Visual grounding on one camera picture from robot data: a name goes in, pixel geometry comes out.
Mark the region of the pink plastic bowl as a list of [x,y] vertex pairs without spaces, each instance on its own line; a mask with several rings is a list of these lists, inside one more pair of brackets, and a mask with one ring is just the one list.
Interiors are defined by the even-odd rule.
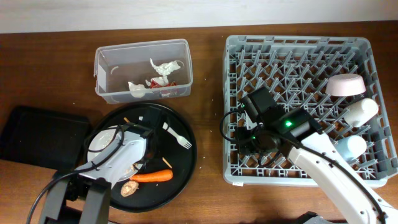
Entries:
[[326,93],[331,96],[354,96],[366,91],[362,76],[354,73],[334,75],[328,79]]

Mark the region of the white plastic cup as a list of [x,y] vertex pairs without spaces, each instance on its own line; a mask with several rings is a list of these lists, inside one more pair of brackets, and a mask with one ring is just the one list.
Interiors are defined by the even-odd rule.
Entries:
[[377,114],[379,106],[374,100],[364,98],[349,105],[347,109],[348,112],[343,116],[343,119],[347,124],[359,128]]

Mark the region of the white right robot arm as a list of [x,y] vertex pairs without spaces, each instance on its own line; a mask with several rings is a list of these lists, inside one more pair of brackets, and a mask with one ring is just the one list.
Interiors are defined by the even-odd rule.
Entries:
[[303,108],[286,112],[262,87],[240,99],[257,126],[248,138],[277,148],[304,170],[348,223],[397,223],[397,209],[371,189],[339,155],[320,124]]

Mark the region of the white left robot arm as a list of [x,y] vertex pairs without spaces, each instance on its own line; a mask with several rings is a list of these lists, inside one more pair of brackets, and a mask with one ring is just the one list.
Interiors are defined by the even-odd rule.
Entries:
[[134,164],[156,154],[164,113],[153,106],[137,121],[119,124],[96,157],[68,174],[56,174],[39,194],[45,198],[40,223],[107,223],[111,190]]

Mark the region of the red foil wrapper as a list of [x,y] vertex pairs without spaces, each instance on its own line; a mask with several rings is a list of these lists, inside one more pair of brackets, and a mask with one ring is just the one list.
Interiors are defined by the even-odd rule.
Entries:
[[[170,86],[176,86],[176,83],[172,82],[172,83],[161,85],[160,83],[157,83],[155,81],[151,81],[151,84],[150,84],[150,88],[151,89],[153,89],[153,88],[170,87]],[[176,92],[177,92],[177,90],[162,90],[162,91],[160,91],[159,95],[162,96],[162,97],[166,97],[166,96],[170,96],[170,95],[176,94]]]

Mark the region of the white plastic fork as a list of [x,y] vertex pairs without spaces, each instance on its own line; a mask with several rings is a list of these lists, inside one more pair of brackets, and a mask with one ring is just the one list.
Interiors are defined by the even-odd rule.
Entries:
[[192,147],[192,144],[185,137],[177,134],[167,123],[164,123],[162,128],[171,134],[185,149],[190,149]]

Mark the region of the white tissue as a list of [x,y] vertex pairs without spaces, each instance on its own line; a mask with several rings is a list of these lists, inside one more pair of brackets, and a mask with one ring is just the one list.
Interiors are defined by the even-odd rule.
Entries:
[[147,94],[147,88],[143,84],[134,84],[133,82],[128,82],[128,88],[130,94],[135,98],[142,98]]

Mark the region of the light blue plastic cup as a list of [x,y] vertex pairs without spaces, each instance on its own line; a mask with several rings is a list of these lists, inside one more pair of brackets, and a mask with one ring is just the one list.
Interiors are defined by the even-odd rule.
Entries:
[[335,149],[346,162],[349,162],[362,155],[367,149],[367,144],[362,137],[354,135],[340,139]]

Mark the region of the white napkin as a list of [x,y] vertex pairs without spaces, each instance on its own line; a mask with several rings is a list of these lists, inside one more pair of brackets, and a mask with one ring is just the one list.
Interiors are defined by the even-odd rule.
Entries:
[[179,70],[181,66],[178,64],[178,62],[172,61],[168,63],[163,63],[161,65],[155,65],[153,60],[150,59],[150,64],[152,68],[161,76],[167,76],[170,75],[172,72]]

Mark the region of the grey plate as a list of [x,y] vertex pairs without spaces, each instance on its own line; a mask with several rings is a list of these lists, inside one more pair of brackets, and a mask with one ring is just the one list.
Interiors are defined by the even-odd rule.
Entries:
[[[86,160],[89,162],[94,159],[99,153],[100,150],[105,148],[113,139],[114,132],[116,130],[116,126],[110,126],[106,130],[102,130],[99,132],[90,142],[88,146],[88,152],[86,153]],[[131,176],[136,174],[141,168],[143,164],[134,163],[127,170],[125,170],[124,175],[118,180],[119,182],[128,180]]]

